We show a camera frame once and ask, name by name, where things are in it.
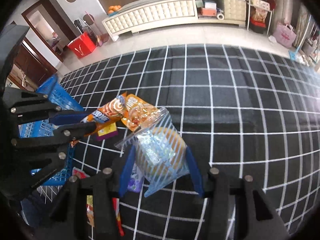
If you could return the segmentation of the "red konjak snack pouch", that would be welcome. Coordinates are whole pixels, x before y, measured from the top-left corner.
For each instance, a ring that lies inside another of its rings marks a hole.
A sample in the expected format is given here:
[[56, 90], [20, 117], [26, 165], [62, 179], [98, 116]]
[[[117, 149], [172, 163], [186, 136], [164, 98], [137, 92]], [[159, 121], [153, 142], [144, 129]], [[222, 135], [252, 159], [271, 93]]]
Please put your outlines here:
[[120, 209], [119, 209], [119, 199], [118, 198], [112, 198], [113, 208], [116, 216], [116, 224], [119, 231], [119, 234], [121, 237], [125, 235], [122, 223], [121, 223], [121, 217], [120, 217]]

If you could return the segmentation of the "clear striped pastry packet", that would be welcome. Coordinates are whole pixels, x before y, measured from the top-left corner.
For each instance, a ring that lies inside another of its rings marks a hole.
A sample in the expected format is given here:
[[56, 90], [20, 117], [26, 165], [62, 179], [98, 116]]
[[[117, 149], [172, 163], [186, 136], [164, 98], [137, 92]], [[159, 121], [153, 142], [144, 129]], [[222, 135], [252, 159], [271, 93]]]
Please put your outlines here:
[[152, 113], [137, 130], [116, 143], [119, 149], [132, 146], [135, 148], [135, 163], [149, 182], [145, 197], [189, 174], [185, 157], [187, 145], [164, 107]]

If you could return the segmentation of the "blue plastic basket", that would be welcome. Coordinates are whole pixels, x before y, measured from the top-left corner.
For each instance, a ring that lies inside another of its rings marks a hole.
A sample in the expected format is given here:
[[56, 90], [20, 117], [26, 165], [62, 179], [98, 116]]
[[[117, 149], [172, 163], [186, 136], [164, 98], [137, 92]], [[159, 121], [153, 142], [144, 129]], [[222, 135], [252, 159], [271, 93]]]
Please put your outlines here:
[[[57, 104], [63, 110], [84, 110], [83, 107], [80, 106], [80, 104], [58, 83], [58, 77], [55, 74], [40, 85], [36, 92], [46, 94], [50, 102]], [[20, 125], [20, 136], [22, 138], [51, 137], [53, 135], [53, 130], [55, 129], [57, 129], [57, 126], [49, 123], [48, 119], [41, 120]], [[72, 175], [73, 155], [74, 148], [69, 146], [64, 168], [44, 182], [44, 186], [62, 186], [65, 184], [67, 179]]]

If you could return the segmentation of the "orange blue snack packet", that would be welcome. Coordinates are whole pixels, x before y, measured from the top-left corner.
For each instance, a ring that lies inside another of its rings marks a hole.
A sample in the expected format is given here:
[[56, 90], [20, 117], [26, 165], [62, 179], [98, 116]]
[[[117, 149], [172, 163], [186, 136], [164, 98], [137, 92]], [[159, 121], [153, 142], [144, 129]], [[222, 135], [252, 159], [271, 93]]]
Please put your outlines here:
[[95, 122], [96, 129], [90, 135], [96, 135], [97, 132], [104, 127], [116, 123], [123, 118], [125, 111], [125, 99], [127, 92], [120, 94], [110, 102], [106, 103], [102, 107], [97, 108], [95, 111], [86, 116], [81, 122]]

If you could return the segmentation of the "purple wafer packet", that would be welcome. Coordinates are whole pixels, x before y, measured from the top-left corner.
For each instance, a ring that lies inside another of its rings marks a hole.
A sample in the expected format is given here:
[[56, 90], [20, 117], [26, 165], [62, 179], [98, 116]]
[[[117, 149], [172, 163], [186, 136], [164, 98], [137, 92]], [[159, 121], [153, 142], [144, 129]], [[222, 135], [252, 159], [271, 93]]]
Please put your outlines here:
[[131, 192], [140, 193], [143, 187], [144, 176], [139, 167], [134, 164], [127, 189]]

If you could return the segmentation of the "small purple yellow packet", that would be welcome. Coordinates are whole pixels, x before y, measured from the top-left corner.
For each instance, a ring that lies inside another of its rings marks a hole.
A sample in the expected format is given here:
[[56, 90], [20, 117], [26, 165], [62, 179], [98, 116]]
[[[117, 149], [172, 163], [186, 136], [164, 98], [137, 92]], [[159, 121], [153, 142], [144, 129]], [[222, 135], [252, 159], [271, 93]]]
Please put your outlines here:
[[112, 123], [97, 132], [96, 140], [102, 141], [115, 137], [116, 135], [118, 135], [117, 126], [115, 123]]

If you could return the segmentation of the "black white grid tablecloth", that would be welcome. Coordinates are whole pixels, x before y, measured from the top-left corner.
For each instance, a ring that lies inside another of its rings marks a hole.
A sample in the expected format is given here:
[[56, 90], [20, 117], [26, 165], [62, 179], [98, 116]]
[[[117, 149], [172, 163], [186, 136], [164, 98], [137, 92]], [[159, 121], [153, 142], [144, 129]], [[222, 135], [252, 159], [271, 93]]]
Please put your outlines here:
[[[208, 44], [152, 48], [91, 63], [60, 84], [84, 109], [123, 92], [165, 107], [207, 170], [251, 175], [295, 233], [319, 202], [319, 73], [290, 59], [241, 47]], [[73, 166], [93, 176], [122, 153], [129, 135], [79, 142]], [[120, 200], [122, 239], [204, 239], [207, 201], [190, 176], [145, 198]]]

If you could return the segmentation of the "orange noodle snack packet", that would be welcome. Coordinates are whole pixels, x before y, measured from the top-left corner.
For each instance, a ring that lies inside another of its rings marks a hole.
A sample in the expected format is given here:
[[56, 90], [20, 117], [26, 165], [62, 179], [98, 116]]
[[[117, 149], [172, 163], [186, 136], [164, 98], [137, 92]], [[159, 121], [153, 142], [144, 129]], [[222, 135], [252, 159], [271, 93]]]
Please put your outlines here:
[[125, 111], [121, 122], [134, 132], [141, 124], [148, 123], [157, 112], [158, 109], [154, 105], [136, 95], [129, 94], [125, 99]]

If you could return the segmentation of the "pile of oranges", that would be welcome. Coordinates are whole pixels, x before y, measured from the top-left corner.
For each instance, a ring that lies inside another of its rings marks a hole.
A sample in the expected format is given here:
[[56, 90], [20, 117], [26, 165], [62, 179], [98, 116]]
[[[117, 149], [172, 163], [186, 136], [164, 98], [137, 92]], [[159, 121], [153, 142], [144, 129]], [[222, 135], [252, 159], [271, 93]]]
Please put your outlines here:
[[108, 15], [114, 14], [115, 12], [117, 12], [118, 10], [121, 9], [121, 5], [112, 5], [108, 8]]

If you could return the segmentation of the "white TV cabinet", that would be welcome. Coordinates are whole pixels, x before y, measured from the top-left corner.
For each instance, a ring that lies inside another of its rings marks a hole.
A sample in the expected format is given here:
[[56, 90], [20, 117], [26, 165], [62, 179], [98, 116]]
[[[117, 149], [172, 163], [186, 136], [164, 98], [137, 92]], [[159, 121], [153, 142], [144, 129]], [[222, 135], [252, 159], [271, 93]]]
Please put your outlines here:
[[[201, 8], [216, 9], [224, 20], [203, 17]], [[122, 7], [118, 13], [102, 21], [110, 38], [116, 42], [119, 35], [182, 24], [213, 23], [246, 24], [246, 0], [139, 0]]]

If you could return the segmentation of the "white tape roll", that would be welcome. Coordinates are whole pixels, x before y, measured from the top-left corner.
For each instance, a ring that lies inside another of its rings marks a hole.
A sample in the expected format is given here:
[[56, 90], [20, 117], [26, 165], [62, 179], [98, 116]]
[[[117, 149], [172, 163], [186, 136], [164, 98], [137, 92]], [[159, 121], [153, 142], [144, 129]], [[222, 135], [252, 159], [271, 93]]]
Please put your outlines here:
[[224, 20], [224, 19], [225, 19], [225, 16], [224, 16], [223, 13], [220, 12], [220, 13], [217, 14], [216, 18], [217, 18], [218, 20]]

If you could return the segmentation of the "orange box in cabinet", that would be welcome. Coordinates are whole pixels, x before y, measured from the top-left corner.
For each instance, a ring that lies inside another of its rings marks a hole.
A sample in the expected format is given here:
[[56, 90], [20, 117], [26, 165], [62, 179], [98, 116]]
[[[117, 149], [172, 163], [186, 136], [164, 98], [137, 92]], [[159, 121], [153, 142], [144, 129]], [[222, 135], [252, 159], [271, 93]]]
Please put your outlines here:
[[217, 11], [212, 8], [201, 8], [200, 15], [203, 17], [216, 17]]

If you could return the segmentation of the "pink tote bag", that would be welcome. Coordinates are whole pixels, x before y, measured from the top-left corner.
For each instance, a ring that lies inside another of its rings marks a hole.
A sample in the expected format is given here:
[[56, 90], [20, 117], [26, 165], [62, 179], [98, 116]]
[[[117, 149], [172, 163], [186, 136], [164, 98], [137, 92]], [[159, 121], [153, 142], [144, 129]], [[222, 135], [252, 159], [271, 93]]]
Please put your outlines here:
[[291, 48], [297, 37], [297, 34], [292, 25], [278, 22], [276, 30], [273, 33], [273, 37], [282, 46]]

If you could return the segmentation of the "white metal shelf rack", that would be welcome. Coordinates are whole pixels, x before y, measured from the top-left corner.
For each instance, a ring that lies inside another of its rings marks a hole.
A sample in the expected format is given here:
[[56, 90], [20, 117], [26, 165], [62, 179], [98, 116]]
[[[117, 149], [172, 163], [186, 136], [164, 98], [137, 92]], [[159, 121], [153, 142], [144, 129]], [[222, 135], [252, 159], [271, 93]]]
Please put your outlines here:
[[247, 30], [268, 35], [271, 29], [271, 22], [275, 0], [246, 0], [247, 3]]

